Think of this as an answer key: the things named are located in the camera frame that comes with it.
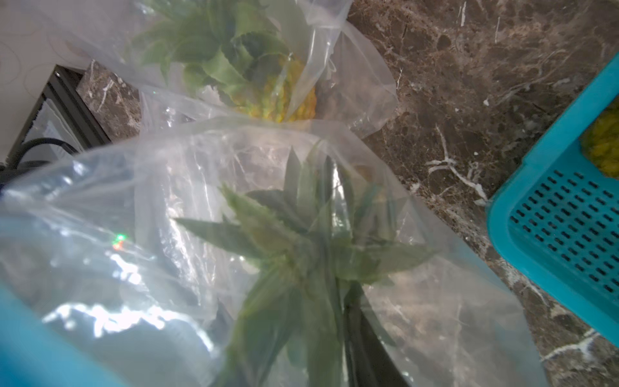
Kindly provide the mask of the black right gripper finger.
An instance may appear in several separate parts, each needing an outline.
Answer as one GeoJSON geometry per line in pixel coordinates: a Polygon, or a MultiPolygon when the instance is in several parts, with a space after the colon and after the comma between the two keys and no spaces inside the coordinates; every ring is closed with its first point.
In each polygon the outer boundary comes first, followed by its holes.
{"type": "Polygon", "coordinates": [[[344,351],[349,386],[408,386],[362,311],[363,290],[343,302],[344,351]]]}

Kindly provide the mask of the clear zip bag blue slider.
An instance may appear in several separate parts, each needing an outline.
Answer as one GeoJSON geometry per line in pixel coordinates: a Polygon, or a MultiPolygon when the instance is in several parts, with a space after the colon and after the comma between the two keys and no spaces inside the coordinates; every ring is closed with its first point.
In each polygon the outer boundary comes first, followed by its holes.
{"type": "MultiPolygon", "coordinates": [[[[257,269],[178,219],[221,194],[280,190],[319,150],[401,203],[397,240],[427,262],[364,287],[408,386],[545,386],[524,311],[485,262],[348,129],[213,119],[47,164],[1,196],[4,386],[216,386],[257,269]]],[[[309,386],[285,353],[261,386],[309,386]]]]}

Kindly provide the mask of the yellow pineapple green crown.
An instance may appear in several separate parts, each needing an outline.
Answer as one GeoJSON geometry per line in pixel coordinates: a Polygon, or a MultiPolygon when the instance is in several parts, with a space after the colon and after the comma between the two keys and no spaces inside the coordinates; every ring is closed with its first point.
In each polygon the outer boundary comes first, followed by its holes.
{"type": "Polygon", "coordinates": [[[602,174],[618,179],[618,97],[585,130],[580,147],[602,174]]]}

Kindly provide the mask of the clear zip bag green seal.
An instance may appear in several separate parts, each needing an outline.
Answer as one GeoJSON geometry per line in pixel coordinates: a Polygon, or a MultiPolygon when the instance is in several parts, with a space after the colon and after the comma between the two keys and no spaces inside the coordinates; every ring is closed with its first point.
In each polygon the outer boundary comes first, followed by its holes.
{"type": "Polygon", "coordinates": [[[35,1],[32,6],[146,94],[201,114],[324,119],[360,137],[398,105],[349,1],[35,1]]]}

